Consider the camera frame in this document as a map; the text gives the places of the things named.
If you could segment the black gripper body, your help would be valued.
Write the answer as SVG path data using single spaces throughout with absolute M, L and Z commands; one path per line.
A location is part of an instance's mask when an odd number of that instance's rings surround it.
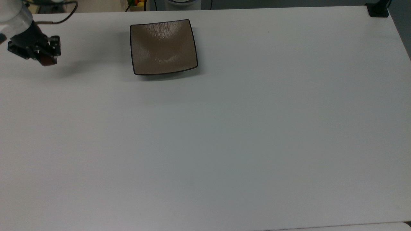
M 31 59 L 31 48 L 43 48 L 45 59 L 49 59 L 47 47 L 48 38 L 35 22 L 26 31 L 13 36 L 7 44 L 9 52 L 26 60 Z

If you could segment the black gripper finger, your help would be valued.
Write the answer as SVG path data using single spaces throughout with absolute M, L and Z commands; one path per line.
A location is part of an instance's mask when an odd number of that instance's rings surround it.
M 59 36 L 51 36 L 48 38 L 48 56 L 61 56 L 61 43 Z
M 44 54 L 44 49 L 40 48 L 31 48 L 31 58 L 33 60 L 36 60 L 40 63 L 44 63 L 45 62 L 45 54 Z

